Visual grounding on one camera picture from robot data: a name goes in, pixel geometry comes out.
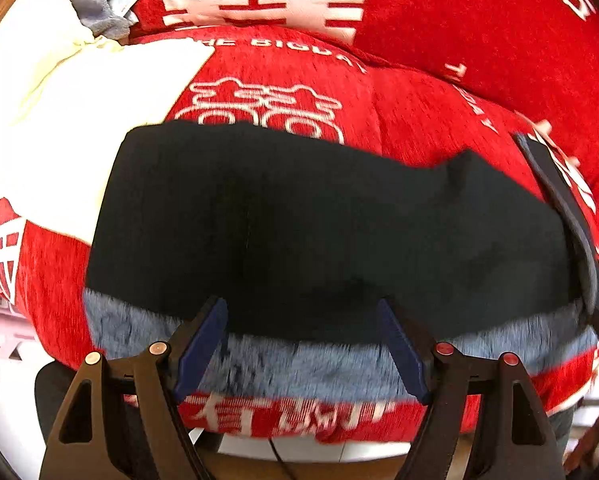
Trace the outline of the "red wedding pillow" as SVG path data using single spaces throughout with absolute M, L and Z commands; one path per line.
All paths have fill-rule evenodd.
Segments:
M 599 196 L 599 6 L 591 0 L 137 0 L 135 35 L 280 25 L 412 66 L 547 120 Z

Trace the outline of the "white bed sheet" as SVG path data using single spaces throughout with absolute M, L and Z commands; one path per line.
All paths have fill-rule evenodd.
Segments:
M 213 53 L 191 38 L 122 46 L 70 0 L 16 0 L 0 22 L 0 196 L 91 243 L 126 133 L 164 122 Z

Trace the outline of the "black fleece-lined pants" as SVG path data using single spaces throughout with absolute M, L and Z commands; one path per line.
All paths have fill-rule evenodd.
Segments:
M 91 338 L 133 356 L 217 296 L 203 390 L 399 399 L 375 322 L 388 296 L 464 353 L 562 365 L 595 341 L 599 245 L 547 151 L 513 152 L 538 194 L 470 150 L 410 168 L 244 122 L 129 131 L 87 266 Z

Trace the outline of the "red wedding quilt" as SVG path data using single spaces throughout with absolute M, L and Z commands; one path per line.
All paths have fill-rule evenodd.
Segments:
M 166 122 L 244 122 L 410 168 L 431 168 L 470 150 L 538 194 L 539 186 L 513 152 L 515 144 L 529 141 L 552 158 L 599 245 L 599 200 L 557 147 L 520 115 L 418 70 L 357 58 L 293 30 L 205 28 L 158 40 L 185 38 L 213 48 L 213 55 L 164 122 L 134 129 Z M 90 351 L 108 356 L 91 338 L 84 306 L 91 245 L 28 221 L 0 196 L 0 296 L 33 325 L 46 352 L 69 367 L 78 367 Z M 527 371 L 545 410 L 557 415 L 584 395 L 598 362 L 595 340 L 562 365 Z M 330 402 L 228 396 L 201 385 L 181 410 L 187 426 L 246 437 L 408 441 L 423 415 L 406 390 L 399 399 Z

